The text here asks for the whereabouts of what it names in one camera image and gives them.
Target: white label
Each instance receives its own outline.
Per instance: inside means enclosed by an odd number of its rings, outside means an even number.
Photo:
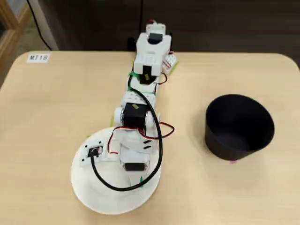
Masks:
[[[50,58],[50,54],[30,54],[28,56],[28,63],[47,63]]]

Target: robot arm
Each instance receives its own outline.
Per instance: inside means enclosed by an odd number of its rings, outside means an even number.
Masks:
[[[95,162],[119,161],[124,168],[124,173],[129,177],[131,186],[139,184],[148,177],[151,155],[157,152],[157,140],[149,139],[147,136],[158,136],[149,106],[140,95],[131,91],[131,88],[141,92],[155,109],[163,60],[170,51],[171,39],[171,36],[165,34],[165,25],[156,22],[148,24],[146,32],[140,34],[136,43],[137,55],[133,71],[128,78],[127,91],[120,107],[117,107],[114,112],[114,123],[117,127],[111,138],[116,140],[120,147],[117,152],[114,152],[115,157],[110,157],[110,152],[105,151],[103,145],[94,146],[99,153]]]

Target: table top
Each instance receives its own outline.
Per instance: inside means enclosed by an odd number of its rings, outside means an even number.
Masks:
[[[300,73],[280,54],[177,53],[179,64],[159,90],[164,139],[162,176],[140,208],[97,214],[76,198],[70,168],[80,144],[110,125],[132,67],[129,52],[52,52],[48,63],[13,64],[0,90],[2,224],[300,223]],[[216,97],[254,98],[273,117],[265,149],[236,163],[204,143],[204,119]]]

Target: black wire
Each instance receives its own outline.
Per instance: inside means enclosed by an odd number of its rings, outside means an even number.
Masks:
[[[144,1],[141,0],[141,8],[140,8],[140,24],[139,24],[139,35],[142,32],[142,21],[143,21],[143,9],[144,9]]]
[[[163,83],[166,83],[168,81],[168,77],[167,77],[167,74],[161,72],[163,75],[165,75],[165,81],[161,82],[161,83],[157,83],[158,85],[161,85]]]
[[[46,42],[45,39],[43,38],[43,35],[42,35],[42,33],[41,33],[41,30],[39,29],[39,26],[38,26],[38,21],[37,21],[37,19],[36,19],[36,16],[34,15],[34,12],[33,12],[33,9],[32,9],[32,6],[31,6],[29,0],[27,0],[27,3],[28,3],[28,6],[29,6],[29,8],[30,8],[30,10],[31,10],[32,17],[33,17],[34,22],[35,22],[35,24],[36,24],[36,27],[37,27],[37,31],[38,31],[39,36],[41,37],[43,43],[48,47],[48,49],[49,49],[50,51],[52,51],[52,48],[47,44],[47,42]]]
[[[167,123],[164,123],[164,122],[159,122],[159,124],[165,125],[165,126],[167,126],[167,127],[169,127],[169,128],[172,129],[168,134],[162,136],[162,137],[161,137],[162,139],[164,139],[164,138],[166,138],[166,137],[168,137],[168,136],[170,136],[171,134],[174,133],[175,127],[172,126],[171,124],[167,124]],[[148,139],[151,139],[151,140],[158,140],[158,137],[149,137],[149,136],[144,135],[140,129],[138,129],[138,131],[140,132],[140,134],[141,134],[144,138],[148,138]]]
[[[161,135],[161,130],[160,130],[160,126],[159,126],[159,121],[158,121],[158,118],[155,114],[155,111],[151,105],[151,103],[148,101],[148,99],[141,93],[139,92],[137,89],[134,89],[130,86],[130,83],[131,83],[131,79],[132,79],[132,76],[129,77],[128,79],[128,87],[131,91],[135,92],[136,94],[138,94],[147,104],[147,106],[149,107],[152,115],[153,115],[153,119],[154,119],[154,122],[155,122],[155,125],[156,125],[156,129],[157,129],[157,135],[158,135],[158,146],[159,146],[159,156],[158,156],[158,162],[157,162],[157,165],[155,166],[154,170],[152,171],[152,173],[150,173],[150,175],[144,179],[143,181],[141,181],[140,183],[136,184],[136,185],[133,185],[133,186],[130,186],[130,187],[115,187],[115,186],[112,186],[110,185],[109,183],[107,183],[101,176],[100,174],[98,173],[97,169],[96,169],[96,166],[95,166],[95,161],[94,161],[94,157],[90,157],[90,162],[92,164],[92,168],[93,168],[93,171],[96,175],[96,177],[105,185],[107,186],[108,188],[114,190],[114,191],[131,191],[131,190],[134,190],[134,189],[137,189],[143,185],[145,185],[146,183],[148,183],[151,178],[158,172],[159,168],[160,168],[160,165],[162,163],[162,160],[163,160],[163,139],[162,139],[162,135]]]

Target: label sticker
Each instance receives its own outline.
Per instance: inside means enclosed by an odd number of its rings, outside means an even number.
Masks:
[[[150,78],[149,78],[149,75],[148,74],[145,74],[145,78],[146,78],[146,80],[148,81],[148,80],[150,80]]]
[[[47,63],[50,58],[50,54],[30,54],[27,59],[27,63]]]
[[[139,107],[136,104],[132,105],[135,109],[138,109]]]

